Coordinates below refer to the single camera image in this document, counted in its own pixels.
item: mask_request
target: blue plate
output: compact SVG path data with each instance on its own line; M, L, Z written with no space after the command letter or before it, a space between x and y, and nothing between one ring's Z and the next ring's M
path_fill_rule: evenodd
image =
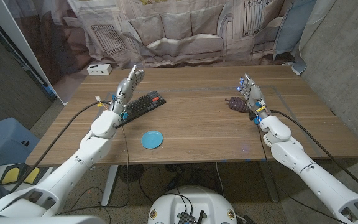
M155 149L162 142L162 134L159 131L147 131L142 137L142 145L146 149Z

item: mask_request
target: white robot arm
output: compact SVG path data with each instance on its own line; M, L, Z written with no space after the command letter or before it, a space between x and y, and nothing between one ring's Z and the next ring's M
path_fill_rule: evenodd
M358 224L358 194L349 190L304 152L302 145L291 136L290 128L271 115L260 88L247 74L240 79L237 90L256 113L254 123L267 133L263 139L272 148L274 159L298 174L337 219Z
M80 148L44 181L0 199L0 216L50 217L61 212L68 193L93 164L108 154L111 139L120 124L125 104L131 100L135 87L142 81L144 71L133 67L120 82L116 99L109 110L103 111L81 140Z

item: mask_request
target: brown object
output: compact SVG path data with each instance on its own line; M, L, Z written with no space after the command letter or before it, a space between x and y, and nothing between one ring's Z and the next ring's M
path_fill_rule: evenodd
M229 102L229 108L240 113L249 113L249 109L245 100L239 97L232 97L229 99L224 99L224 101Z
M290 66L151 68L145 72L132 99L157 90L167 103L124 126L129 164L264 159L255 124L249 121L247 114L228 110L222 100L237 94L236 85L244 73L261 87L271 110L291 115L287 110L290 108L296 119L334 157L358 157L358 140ZM34 164L75 113L94 102L95 96L104 98L115 91L128 73L129 70L116 70L113 75L86 77L26 163ZM41 164L59 165L72 156L98 110L95 106L79 115ZM295 124L277 116L291 128L293 137L302 143L310 157L328 158L311 146ZM154 150L144 149L140 142L143 134L150 130L160 131L164 136L163 143ZM122 130L118 129L110 153L98 163L126 164L125 148ZM272 159L270 149L265 148L267 157Z

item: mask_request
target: power strip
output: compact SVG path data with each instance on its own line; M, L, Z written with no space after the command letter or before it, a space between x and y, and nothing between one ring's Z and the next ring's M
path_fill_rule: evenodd
M112 68L110 64L90 65L87 71L90 75L109 75Z

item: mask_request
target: black keyboard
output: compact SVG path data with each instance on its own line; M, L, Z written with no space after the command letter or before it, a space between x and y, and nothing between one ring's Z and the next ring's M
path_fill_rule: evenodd
M125 111L128 113L128 117L126 120L122 121L122 125L125 125L142 116L143 114L158 108L164 103L166 103L166 101L156 91L152 91L144 96L141 96L137 100L129 102L125 109Z

